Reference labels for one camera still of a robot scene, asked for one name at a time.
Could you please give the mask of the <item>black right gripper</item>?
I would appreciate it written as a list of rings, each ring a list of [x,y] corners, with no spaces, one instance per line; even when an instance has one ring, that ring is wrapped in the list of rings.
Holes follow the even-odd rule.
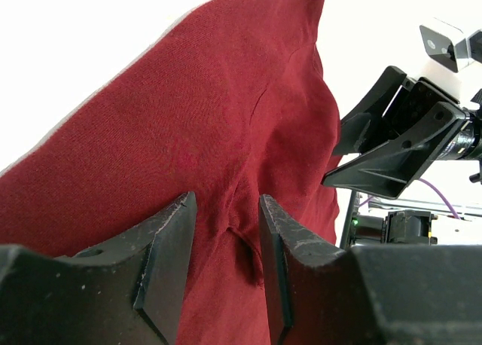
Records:
[[[329,172],[327,187],[396,199],[436,160],[481,160],[481,110],[470,110],[426,78],[388,66],[342,120],[334,156],[363,153],[391,104],[391,139]]]

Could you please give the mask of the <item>dark red t-shirt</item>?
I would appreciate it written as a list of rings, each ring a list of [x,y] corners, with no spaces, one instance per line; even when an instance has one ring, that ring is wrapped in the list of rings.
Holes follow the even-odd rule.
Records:
[[[325,0],[211,0],[1,177],[1,241],[72,255],[193,191],[180,344],[267,344],[258,201],[334,242]]]

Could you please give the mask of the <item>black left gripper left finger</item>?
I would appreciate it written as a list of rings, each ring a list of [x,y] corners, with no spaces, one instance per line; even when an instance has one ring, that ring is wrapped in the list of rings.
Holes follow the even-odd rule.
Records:
[[[1,247],[3,344],[173,344],[197,214],[194,193],[68,257]]]

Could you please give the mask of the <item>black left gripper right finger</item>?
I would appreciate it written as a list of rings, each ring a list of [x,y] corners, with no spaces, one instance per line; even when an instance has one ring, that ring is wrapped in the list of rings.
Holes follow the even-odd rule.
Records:
[[[342,250],[271,196],[259,230],[273,344],[479,344],[480,246]]]

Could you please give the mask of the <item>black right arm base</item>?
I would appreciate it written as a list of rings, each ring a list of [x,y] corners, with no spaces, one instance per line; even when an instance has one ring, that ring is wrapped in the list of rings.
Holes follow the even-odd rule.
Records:
[[[339,247],[381,244],[479,246],[481,206],[454,205],[445,197],[386,200],[353,191]]]

